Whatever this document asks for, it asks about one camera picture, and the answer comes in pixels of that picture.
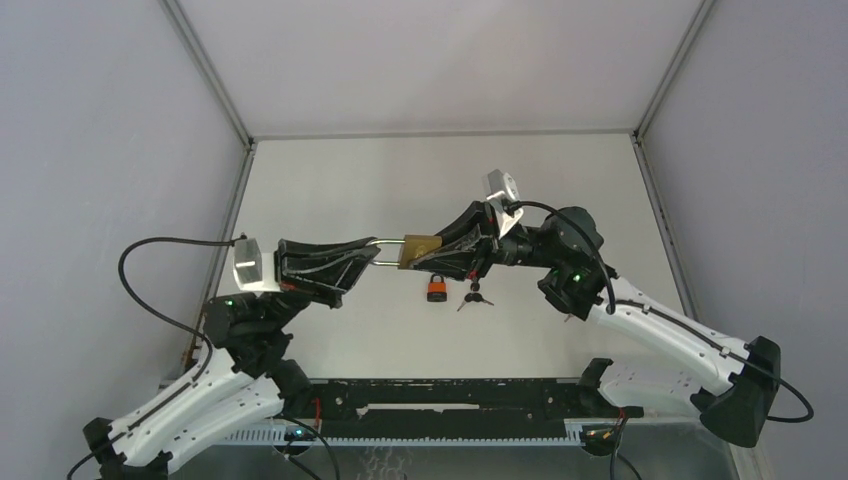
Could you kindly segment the large brass padlock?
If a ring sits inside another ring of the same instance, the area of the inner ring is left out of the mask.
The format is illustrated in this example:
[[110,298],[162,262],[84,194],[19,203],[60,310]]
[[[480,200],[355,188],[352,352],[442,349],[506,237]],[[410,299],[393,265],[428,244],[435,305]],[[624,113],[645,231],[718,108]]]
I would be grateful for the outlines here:
[[397,260],[384,261],[373,259],[371,264],[398,269],[407,269],[414,260],[437,250],[442,244],[442,237],[434,235],[405,235],[403,238],[378,238],[367,242],[368,246],[397,246],[399,248]]

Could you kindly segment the black-headed key bunch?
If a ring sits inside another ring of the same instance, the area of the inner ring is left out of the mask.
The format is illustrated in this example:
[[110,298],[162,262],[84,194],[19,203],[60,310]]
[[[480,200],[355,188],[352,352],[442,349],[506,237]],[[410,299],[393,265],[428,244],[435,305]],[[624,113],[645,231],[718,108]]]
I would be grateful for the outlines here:
[[473,279],[469,286],[469,291],[464,295],[457,311],[461,311],[464,307],[471,304],[484,304],[493,306],[494,303],[485,299],[484,296],[480,293],[481,284],[478,279]]

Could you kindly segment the orange black padlock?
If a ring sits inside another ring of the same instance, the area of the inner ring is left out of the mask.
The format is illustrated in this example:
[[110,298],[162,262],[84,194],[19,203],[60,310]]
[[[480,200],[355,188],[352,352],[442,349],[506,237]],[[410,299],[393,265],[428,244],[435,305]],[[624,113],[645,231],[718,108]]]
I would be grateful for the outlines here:
[[438,274],[430,276],[426,300],[430,303],[442,303],[448,300],[447,284],[443,276]]

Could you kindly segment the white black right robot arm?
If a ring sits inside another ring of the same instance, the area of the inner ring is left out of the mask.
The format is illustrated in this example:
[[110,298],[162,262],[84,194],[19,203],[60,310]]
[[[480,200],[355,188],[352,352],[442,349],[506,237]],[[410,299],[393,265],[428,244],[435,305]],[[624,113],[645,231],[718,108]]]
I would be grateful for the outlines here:
[[494,265],[545,269],[537,286],[555,310],[618,331],[670,359],[695,383],[684,396],[685,411],[728,443],[756,446],[780,388],[779,345],[764,336],[743,341],[668,310],[603,261],[604,239],[587,210],[536,206],[547,214],[540,226],[503,228],[493,204],[475,201],[438,232],[441,247],[408,267],[473,281]]

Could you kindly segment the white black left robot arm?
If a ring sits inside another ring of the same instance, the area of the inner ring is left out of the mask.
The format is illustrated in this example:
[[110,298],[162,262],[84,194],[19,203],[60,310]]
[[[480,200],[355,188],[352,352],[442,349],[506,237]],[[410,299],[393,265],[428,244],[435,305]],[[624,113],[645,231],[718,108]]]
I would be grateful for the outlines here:
[[245,236],[224,245],[234,253],[240,291],[209,299],[200,329],[181,327],[202,342],[198,362],[130,413],[84,427],[101,478],[166,479],[243,427],[305,414],[314,386],[286,358],[293,337],[284,329],[312,304],[341,307],[380,253],[374,237],[324,245],[282,241],[271,255]]

